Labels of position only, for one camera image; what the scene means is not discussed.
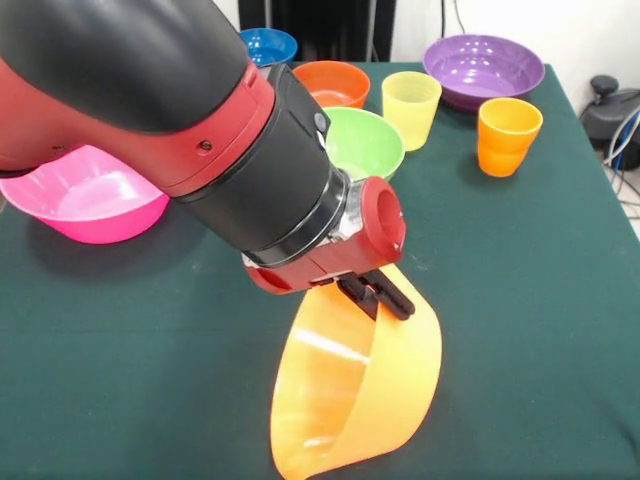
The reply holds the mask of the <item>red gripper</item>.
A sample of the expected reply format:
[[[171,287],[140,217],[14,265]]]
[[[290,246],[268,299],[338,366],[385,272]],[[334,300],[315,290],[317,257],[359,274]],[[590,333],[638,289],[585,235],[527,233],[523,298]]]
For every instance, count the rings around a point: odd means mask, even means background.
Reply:
[[[381,177],[368,177],[352,184],[343,216],[319,245],[283,266],[247,263],[245,269],[254,283],[276,295],[307,290],[347,273],[364,274],[363,279],[342,277],[338,288],[372,320],[377,319],[378,302],[396,318],[409,318],[413,302],[376,270],[400,259],[405,237],[394,189]]]

